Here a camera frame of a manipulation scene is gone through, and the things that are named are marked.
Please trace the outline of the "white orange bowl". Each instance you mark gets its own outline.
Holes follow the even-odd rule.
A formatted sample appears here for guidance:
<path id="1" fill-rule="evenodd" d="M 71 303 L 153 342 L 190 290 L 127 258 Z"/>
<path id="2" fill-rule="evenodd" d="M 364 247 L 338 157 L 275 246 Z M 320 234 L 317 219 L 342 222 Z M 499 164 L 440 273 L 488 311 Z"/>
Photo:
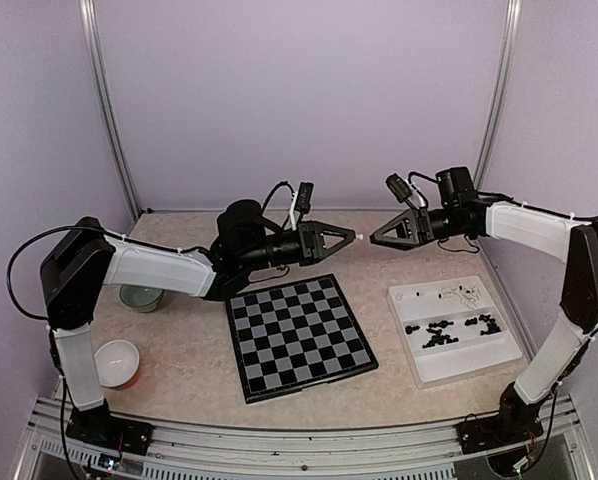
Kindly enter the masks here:
<path id="1" fill-rule="evenodd" d="M 122 390 L 132 386 L 138 379 L 140 353 L 127 340 L 112 340 L 100 346 L 94 354 L 100 385 L 104 388 Z"/>

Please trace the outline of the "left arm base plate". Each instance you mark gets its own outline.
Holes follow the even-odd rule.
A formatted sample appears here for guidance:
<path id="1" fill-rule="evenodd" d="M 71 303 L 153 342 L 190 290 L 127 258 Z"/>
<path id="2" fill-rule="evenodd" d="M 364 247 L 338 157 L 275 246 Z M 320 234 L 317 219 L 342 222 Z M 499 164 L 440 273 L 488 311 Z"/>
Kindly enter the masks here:
<path id="1" fill-rule="evenodd" d="M 73 412 L 66 427 L 66 435 L 71 439 L 140 456 L 147 454 L 152 433 L 153 426 L 149 423 L 94 410 Z"/>

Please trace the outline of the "black chess pieces cluster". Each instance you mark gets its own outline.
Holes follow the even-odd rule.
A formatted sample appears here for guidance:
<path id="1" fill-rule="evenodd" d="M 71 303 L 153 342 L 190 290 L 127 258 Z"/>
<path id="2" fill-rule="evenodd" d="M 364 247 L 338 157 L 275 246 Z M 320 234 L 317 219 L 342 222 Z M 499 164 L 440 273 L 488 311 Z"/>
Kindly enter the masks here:
<path id="1" fill-rule="evenodd" d="M 430 334 L 430 338 L 425 344 L 422 345 L 422 348 L 427 349 L 436 346 L 458 343 L 458 337 L 453 337 L 450 334 L 445 333 L 445 330 L 453 325 L 454 322 L 448 320 L 429 323 L 426 331 Z"/>
<path id="2" fill-rule="evenodd" d="M 481 326 L 481 336 L 493 335 L 502 331 L 497 320 L 490 314 L 481 314 L 478 317 L 468 318 L 464 322 L 465 326 Z"/>

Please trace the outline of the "green glass bowl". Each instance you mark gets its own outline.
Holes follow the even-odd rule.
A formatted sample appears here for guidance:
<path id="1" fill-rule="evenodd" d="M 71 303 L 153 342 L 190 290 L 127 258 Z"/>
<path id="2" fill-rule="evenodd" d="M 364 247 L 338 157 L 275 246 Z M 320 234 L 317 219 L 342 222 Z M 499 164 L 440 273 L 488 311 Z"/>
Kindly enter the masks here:
<path id="1" fill-rule="evenodd" d="M 122 285 L 119 289 L 119 298 L 122 304 L 138 313 L 155 311 L 164 297 L 165 291 L 162 289 L 136 285 Z"/>

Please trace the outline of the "left aluminium frame post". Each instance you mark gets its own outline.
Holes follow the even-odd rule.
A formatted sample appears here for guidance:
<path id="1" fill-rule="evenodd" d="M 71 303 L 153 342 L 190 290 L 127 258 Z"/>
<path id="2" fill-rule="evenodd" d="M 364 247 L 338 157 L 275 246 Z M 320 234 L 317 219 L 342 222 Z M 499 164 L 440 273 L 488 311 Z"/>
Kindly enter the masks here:
<path id="1" fill-rule="evenodd" d="M 141 216 L 142 210 L 130 167 L 123 149 L 112 96 L 106 77 L 105 60 L 98 29 L 96 5 L 92 0 L 80 0 L 78 5 L 91 70 L 95 82 L 96 95 L 112 154 L 113 165 L 121 184 L 122 194 L 130 217 L 133 221 L 137 221 Z"/>

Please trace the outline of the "right aluminium frame post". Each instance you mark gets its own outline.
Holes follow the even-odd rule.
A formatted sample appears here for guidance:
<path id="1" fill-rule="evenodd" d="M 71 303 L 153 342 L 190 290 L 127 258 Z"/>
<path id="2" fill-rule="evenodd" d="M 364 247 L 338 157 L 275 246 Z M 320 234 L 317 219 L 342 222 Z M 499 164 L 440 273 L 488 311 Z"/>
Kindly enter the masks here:
<path id="1" fill-rule="evenodd" d="M 523 2 L 509 0 L 503 25 L 503 34 L 498 56 L 493 91 L 486 116 L 484 132 L 478 150 L 477 163 L 473 173 L 473 183 L 483 188 L 491 164 L 500 119 L 504 110 L 507 87 L 510 80 L 515 55 L 516 40 L 520 24 Z"/>

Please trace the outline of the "aluminium front rail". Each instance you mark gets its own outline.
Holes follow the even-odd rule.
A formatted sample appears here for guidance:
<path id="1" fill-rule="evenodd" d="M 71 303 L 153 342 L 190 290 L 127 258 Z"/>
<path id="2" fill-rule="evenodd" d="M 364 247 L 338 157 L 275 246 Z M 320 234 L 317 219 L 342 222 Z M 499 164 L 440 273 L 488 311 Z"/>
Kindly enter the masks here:
<path id="1" fill-rule="evenodd" d="M 55 399 L 40 398 L 24 429 L 11 479 L 69 478 L 90 467 L 110 479 L 489 479 L 494 451 L 465 454 L 457 419 L 411 425 L 270 430 L 152 420 L 144 456 L 125 453 L 114 471 L 98 464 L 106 452 L 61 442 Z"/>

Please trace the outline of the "white plastic tray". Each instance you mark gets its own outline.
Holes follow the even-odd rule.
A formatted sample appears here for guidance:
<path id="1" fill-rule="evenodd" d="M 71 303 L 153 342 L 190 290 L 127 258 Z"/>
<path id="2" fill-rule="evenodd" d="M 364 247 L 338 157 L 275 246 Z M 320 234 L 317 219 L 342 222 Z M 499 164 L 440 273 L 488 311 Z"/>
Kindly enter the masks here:
<path id="1" fill-rule="evenodd" d="M 391 286 L 387 303 L 420 389 L 522 358 L 504 314 L 478 276 Z"/>

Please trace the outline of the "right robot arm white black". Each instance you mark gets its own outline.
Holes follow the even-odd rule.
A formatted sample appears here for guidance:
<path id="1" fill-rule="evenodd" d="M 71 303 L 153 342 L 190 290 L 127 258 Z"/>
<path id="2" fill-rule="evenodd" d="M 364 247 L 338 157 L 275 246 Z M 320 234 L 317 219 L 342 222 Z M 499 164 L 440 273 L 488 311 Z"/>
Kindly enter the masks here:
<path id="1" fill-rule="evenodd" d="M 510 445 L 542 434 L 539 412 L 581 362 L 598 333 L 598 215 L 581 217 L 478 190 L 465 167 L 431 178 L 440 206 L 416 205 L 411 179 L 392 174 L 386 186 L 407 208 L 370 236 L 374 245 L 408 251 L 455 236 L 510 241 L 564 266 L 557 319 L 527 368 L 500 396 L 496 414 L 457 426 L 465 453 Z"/>

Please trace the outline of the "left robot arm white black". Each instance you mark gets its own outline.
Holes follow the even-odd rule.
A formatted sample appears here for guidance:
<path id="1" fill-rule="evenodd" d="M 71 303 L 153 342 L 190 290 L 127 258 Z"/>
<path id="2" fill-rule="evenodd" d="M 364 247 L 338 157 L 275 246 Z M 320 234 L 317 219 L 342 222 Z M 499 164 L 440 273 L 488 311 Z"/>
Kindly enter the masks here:
<path id="1" fill-rule="evenodd" d="M 352 243 L 354 230 L 300 220 L 284 229 L 261 204 L 239 200 L 217 218 L 208 248 L 153 245 L 107 232 L 94 217 L 74 225 L 40 267 L 47 321 L 81 430 L 100 445 L 119 434 L 95 365 L 90 325 L 102 288 L 133 285 L 225 300 L 245 289 L 251 273 L 277 266 L 310 266 Z"/>

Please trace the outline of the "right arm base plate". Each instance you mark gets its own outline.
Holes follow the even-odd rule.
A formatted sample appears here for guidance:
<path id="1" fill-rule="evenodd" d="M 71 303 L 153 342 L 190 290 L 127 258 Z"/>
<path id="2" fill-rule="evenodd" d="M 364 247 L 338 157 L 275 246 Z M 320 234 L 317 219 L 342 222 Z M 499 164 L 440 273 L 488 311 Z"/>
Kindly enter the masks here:
<path id="1" fill-rule="evenodd" d="M 506 447 L 529 441 L 544 434 L 539 420 L 504 427 L 498 415 L 470 418 L 456 425 L 461 451 L 464 455 Z"/>

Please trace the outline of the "black chess piece far left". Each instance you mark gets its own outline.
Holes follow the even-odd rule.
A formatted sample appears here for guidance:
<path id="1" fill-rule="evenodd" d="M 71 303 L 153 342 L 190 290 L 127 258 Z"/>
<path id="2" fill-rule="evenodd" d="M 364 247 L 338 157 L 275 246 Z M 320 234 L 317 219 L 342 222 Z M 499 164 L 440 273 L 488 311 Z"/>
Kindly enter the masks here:
<path id="1" fill-rule="evenodd" d="M 411 335 L 412 333 L 414 333 L 415 331 L 419 330 L 420 327 L 418 325 L 407 325 L 405 327 L 405 333 L 407 335 Z"/>

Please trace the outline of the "black chess pieces right cluster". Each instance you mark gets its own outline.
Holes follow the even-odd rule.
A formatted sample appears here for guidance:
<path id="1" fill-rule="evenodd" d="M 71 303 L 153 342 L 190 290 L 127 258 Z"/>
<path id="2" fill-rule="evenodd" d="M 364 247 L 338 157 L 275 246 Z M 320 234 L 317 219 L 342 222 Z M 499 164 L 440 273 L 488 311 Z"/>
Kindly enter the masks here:
<path id="1" fill-rule="evenodd" d="M 497 320 L 490 314 L 481 314 L 478 317 L 468 318 L 464 322 L 465 326 L 481 326 L 481 336 L 493 335 L 502 331 Z"/>

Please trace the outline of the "aluminium frame post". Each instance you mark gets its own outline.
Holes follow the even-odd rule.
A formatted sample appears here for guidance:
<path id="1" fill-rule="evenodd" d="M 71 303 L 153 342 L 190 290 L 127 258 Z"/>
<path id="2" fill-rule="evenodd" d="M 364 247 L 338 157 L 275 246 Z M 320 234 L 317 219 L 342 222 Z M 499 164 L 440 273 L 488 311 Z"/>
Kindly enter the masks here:
<path id="1" fill-rule="evenodd" d="M 123 149 L 112 96 L 106 77 L 105 60 L 98 29 L 96 5 L 92 0 L 80 0 L 78 5 L 91 70 L 95 82 L 96 95 L 112 154 L 113 165 L 121 184 L 122 194 L 130 217 L 133 221 L 137 221 L 141 216 L 142 210 L 130 167 Z"/>
<path id="2" fill-rule="evenodd" d="M 473 183 L 483 188 L 491 164 L 500 119 L 504 110 L 507 87 L 510 80 L 515 55 L 516 40 L 520 24 L 523 2 L 509 0 L 503 25 L 503 34 L 498 56 L 493 91 L 486 116 L 484 132 L 478 150 L 477 163 L 473 173 Z"/>

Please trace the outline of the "black grey chess board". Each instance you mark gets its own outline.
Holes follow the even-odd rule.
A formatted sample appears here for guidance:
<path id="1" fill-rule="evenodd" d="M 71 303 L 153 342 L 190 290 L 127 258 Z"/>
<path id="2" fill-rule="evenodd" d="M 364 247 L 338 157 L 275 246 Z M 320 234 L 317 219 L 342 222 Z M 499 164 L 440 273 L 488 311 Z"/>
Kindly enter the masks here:
<path id="1" fill-rule="evenodd" d="M 333 274 L 245 292 L 224 306 L 248 404 L 378 368 Z"/>

